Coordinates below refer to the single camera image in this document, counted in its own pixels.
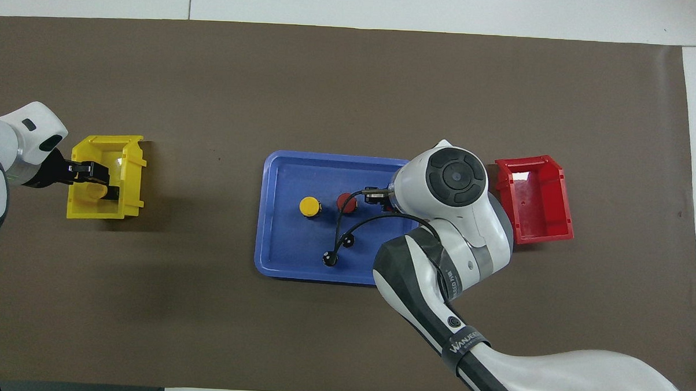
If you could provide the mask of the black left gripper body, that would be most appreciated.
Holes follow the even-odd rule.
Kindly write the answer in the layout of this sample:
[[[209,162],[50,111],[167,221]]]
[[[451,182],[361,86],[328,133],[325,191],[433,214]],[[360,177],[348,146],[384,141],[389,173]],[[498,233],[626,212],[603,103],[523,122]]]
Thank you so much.
[[[35,187],[45,188],[53,183],[73,184],[77,165],[74,160],[65,159],[59,150],[51,151],[35,174]]]

